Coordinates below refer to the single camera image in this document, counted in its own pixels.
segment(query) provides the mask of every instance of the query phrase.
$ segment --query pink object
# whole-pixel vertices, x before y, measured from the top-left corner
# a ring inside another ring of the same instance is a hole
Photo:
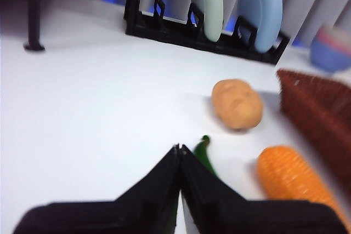
[[[323,44],[351,56],[351,35],[340,28],[323,25],[316,38]]]

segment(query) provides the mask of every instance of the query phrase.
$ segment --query black metal leg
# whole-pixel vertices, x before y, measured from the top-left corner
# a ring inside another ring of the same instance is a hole
[[[40,0],[28,0],[28,44],[27,50],[44,50],[39,43],[40,37]]]

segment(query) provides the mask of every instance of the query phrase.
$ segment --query black stand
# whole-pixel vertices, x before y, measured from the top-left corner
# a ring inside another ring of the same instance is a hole
[[[40,37],[40,0],[28,0],[28,44],[27,50],[45,50],[39,42]]]
[[[217,42],[211,42],[203,32],[203,13],[195,4],[192,3],[189,7],[186,24],[164,19],[166,5],[162,0],[155,0],[153,16],[142,14],[139,5],[140,0],[126,0],[124,19],[127,22],[126,34],[128,35],[270,64],[276,64],[279,61],[290,40],[284,33],[279,32],[280,44],[266,53],[259,53],[254,48],[257,28],[244,18],[238,17],[231,36],[221,34]],[[197,18],[196,26],[191,22],[192,14]],[[251,33],[249,45],[241,41],[240,28],[245,28]]]

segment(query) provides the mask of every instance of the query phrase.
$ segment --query corn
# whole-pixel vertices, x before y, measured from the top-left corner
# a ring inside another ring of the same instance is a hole
[[[287,146],[268,147],[260,154],[257,172],[271,199],[304,199],[331,207],[351,233],[347,218],[319,176],[295,150]]]

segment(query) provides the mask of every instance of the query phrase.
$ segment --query blue bowl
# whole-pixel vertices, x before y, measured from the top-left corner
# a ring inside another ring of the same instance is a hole
[[[314,38],[311,44],[311,61],[314,65],[328,71],[336,72],[351,67],[351,56]]]

